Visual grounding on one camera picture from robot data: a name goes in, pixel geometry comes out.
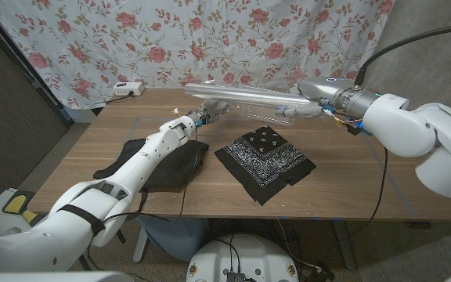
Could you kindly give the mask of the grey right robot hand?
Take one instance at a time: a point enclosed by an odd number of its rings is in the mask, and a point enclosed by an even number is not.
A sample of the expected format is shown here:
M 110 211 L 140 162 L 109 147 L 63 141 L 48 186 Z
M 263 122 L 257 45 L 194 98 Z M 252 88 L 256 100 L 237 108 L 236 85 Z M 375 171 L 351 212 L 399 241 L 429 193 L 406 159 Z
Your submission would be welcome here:
M 279 117 L 313 118 L 325 106 L 341 110 L 345 116 L 363 118 L 369 107 L 380 97 L 375 92 L 362 89 L 343 78 L 313 78 L 297 84 L 298 94 L 308 100 L 308 105 L 281 107 Z

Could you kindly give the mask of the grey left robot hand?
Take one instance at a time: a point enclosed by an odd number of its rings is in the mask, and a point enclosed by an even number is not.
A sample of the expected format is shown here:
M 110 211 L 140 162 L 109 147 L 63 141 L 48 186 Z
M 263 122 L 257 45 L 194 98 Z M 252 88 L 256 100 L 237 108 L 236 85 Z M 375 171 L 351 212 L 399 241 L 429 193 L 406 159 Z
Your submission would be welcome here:
M 230 104 L 224 101 L 206 99 L 195 111 L 190 111 L 186 116 L 191 118 L 197 127 L 209 125 L 227 114 L 229 106 Z

